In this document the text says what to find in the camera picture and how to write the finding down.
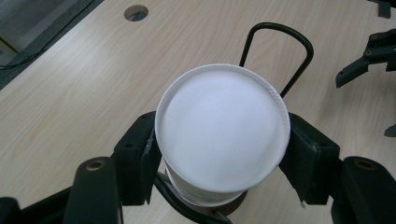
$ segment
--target black plastic part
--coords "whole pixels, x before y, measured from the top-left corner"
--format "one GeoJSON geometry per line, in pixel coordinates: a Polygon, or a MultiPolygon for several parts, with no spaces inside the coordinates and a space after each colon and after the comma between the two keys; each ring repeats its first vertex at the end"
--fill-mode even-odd
{"type": "Polygon", "coordinates": [[[0,198],[0,223],[14,224],[21,216],[21,209],[17,200],[13,198],[0,198]]]}
{"type": "Polygon", "coordinates": [[[161,162],[154,134],[155,111],[140,116],[114,147],[122,205],[149,203],[161,162]]]}
{"type": "Polygon", "coordinates": [[[262,29],[270,29],[270,30],[277,30],[280,32],[283,32],[285,34],[291,35],[294,37],[296,40],[298,40],[301,44],[304,45],[305,50],[306,50],[306,56],[303,61],[303,63],[300,65],[300,67],[297,69],[297,71],[294,73],[294,75],[291,77],[290,81],[286,85],[286,87],[283,89],[283,91],[280,93],[280,96],[283,98],[288,91],[291,89],[291,87],[294,85],[294,83],[297,81],[297,79],[300,77],[300,75],[303,73],[305,68],[311,63],[312,58],[314,57],[314,48],[312,47],[311,42],[300,34],[299,32],[291,29],[289,26],[285,26],[282,24],[277,24],[273,22],[262,22],[259,23],[253,28],[251,28],[250,32],[247,35],[247,42],[245,43],[244,51],[242,53],[241,61],[239,63],[239,66],[243,67],[245,65],[245,61],[248,57],[248,51],[250,49],[251,42],[253,40],[254,34],[262,29]]]}
{"type": "Polygon", "coordinates": [[[396,137],[396,124],[385,130],[386,137],[396,137]]]}
{"type": "Polygon", "coordinates": [[[332,203],[333,224],[358,224],[356,215],[348,202],[334,201],[332,203]]]}
{"type": "Polygon", "coordinates": [[[341,180],[360,224],[396,223],[396,181],[384,166],[348,157],[341,180]]]}
{"type": "Polygon", "coordinates": [[[390,2],[378,1],[378,17],[390,19],[390,2]]]}
{"type": "Polygon", "coordinates": [[[369,71],[369,61],[364,57],[359,58],[356,62],[345,67],[335,78],[335,85],[341,88],[353,79],[369,71]]]}
{"type": "Polygon", "coordinates": [[[108,157],[93,158],[77,169],[63,224],[122,223],[116,168],[108,157]]]}
{"type": "Polygon", "coordinates": [[[375,63],[388,63],[387,72],[396,71],[396,29],[369,37],[363,56],[345,67],[335,78],[335,85],[340,88],[351,80],[368,72],[368,66],[375,63]]]}
{"type": "Polygon", "coordinates": [[[279,164],[301,201],[326,204],[340,147],[302,118],[290,113],[290,141],[279,164]]]}
{"type": "Polygon", "coordinates": [[[0,224],[58,224],[64,218],[70,188],[64,189],[48,198],[20,209],[15,199],[0,199],[0,224]]]}

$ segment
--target wood grain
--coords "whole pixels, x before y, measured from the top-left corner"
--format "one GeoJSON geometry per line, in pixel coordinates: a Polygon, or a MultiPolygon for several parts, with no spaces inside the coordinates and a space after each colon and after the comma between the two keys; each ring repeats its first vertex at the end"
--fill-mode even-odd
{"type": "MultiPolygon", "coordinates": [[[[285,97],[295,113],[335,141],[340,158],[363,156],[396,176],[396,76],[385,65],[345,87],[335,76],[363,53],[368,36],[394,28],[361,0],[106,0],[0,91],[0,196],[21,207],[73,183],[83,161],[109,156],[139,115],[156,109],[184,72],[208,63],[238,64],[249,29],[263,21],[299,31],[315,57],[285,97]],[[148,8],[127,21],[124,10],[148,8]]],[[[246,68],[278,91],[304,59],[304,48],[275,31],[254,38],[246,68]]],[[[332,223],[327,206],[302,208],[276,170],[252,189],[234,223],[332,223]]],[[[155,189],[149,206],[124,208],[125,223],[191,223],[155,189]]]]}

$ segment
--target black bracket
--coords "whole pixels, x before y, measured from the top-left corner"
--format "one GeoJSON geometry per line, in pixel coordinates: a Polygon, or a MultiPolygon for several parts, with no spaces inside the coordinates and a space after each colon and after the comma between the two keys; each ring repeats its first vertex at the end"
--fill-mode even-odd
{"type": "Polygon", "coordinates": [[[340,88],[368,72],[369,65],[375,63],[388,63],[386,71],[396,71],[396,29],[370,35],[363,56],[338,73],[336,87],[340,88]]]}

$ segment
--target hole in table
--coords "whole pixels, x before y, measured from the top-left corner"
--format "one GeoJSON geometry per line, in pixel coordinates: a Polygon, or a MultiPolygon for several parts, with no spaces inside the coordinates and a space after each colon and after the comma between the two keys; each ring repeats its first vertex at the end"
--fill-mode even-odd
{"type": "Polygon", "coordinates": [[[142,21],[148,14],[149,10],[145,6],[135,5],[125,10],[124,18],[127,21],[142,21]]]}

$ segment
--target wooden table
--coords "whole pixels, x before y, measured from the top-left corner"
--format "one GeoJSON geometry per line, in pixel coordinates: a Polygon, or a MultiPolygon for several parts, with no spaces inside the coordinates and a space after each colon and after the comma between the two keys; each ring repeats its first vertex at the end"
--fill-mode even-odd
{"type": "MultiPolygon", "coordinates": [[[[21,207],[69,187],[83,161],[109,156],[138,116],[155,110],[167,87],[208,63],[238,64],[249,29],[263,21],[305,35],[315,56],[285,103],[341,147],[396,176],[396,76],[385,65],[341,89],[336,74],[361,57],[368,36],[396,25],[364,0],[106,0],[0,91],[0,196],[21,207]],[[133,5],[148,8],[127,21],[133,5]]],[[[246,68],[278,91],[304,59],[304,48],[276,31],[260,31],[246,68]]],[[[302,208],[278,169],[230,219],[234,223],[332,223],[327,206],[302,208]]],[[[190,223],[155,189],[149,206],[124,207],[125,223],[190,223]]]]}

